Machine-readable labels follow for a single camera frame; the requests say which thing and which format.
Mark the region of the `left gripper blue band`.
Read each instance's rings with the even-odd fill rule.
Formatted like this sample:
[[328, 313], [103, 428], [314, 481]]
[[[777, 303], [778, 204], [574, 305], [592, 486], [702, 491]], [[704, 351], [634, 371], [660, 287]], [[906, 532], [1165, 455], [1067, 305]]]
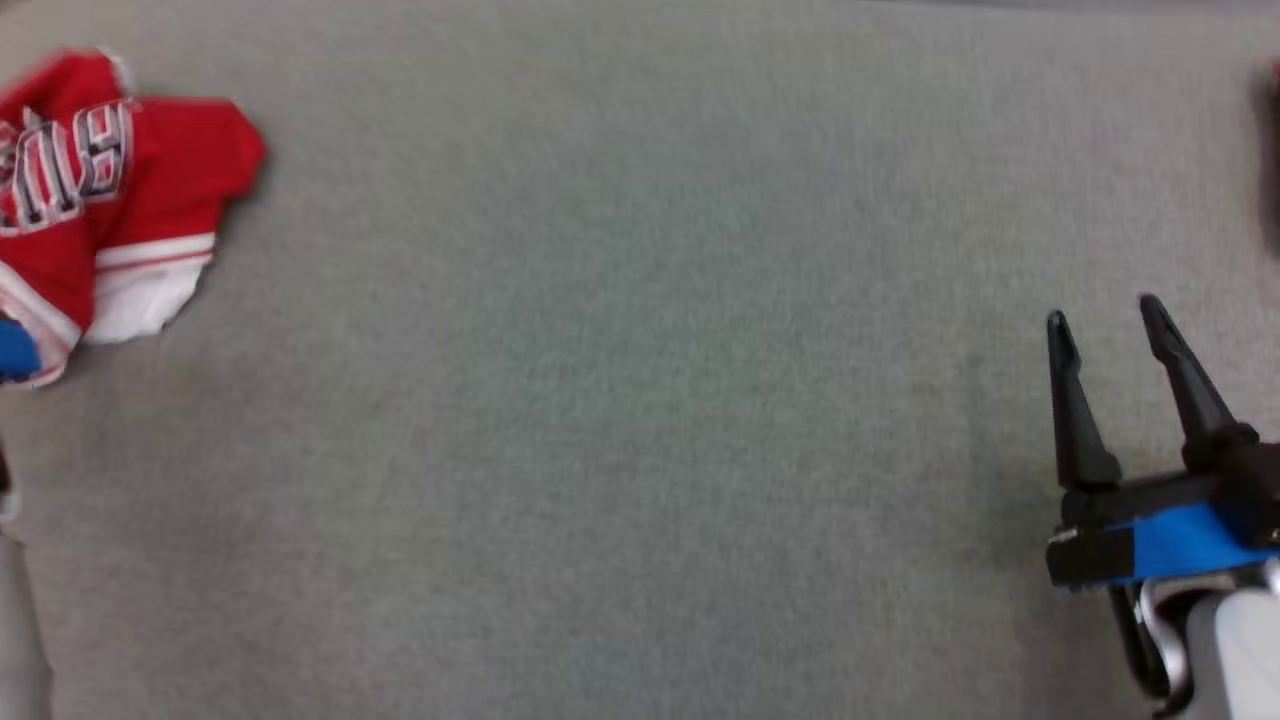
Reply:
[[0, 386], [36, 387], [42, 372], [33, 336], [19, 322], [0, 316]]

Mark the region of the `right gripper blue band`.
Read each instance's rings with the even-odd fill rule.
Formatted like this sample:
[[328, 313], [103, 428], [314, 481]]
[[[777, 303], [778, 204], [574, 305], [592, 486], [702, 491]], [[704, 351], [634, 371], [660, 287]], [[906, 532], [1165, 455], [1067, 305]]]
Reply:
[[1055, 459], [1065, 493], [1047, 543], [1061, 588], [1125, 585], [1226, 571], [1280, 557], [1280, 443], [1236, 420], [1161, 299], [1139, 309], [1184, 434], [1188, 471], [1123, 480], [1080, 380], [1064, 311], [1046, 318]]

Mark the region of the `red white basketball jersey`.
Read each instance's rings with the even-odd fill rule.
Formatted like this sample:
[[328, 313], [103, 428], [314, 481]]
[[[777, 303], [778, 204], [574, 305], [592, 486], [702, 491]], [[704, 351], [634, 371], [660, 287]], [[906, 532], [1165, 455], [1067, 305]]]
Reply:
[[179, 314], [265, 156], [233, 101], [137, 94], [96, 47], [0, 86], [0, 316], [37, 342], [36, 387]]

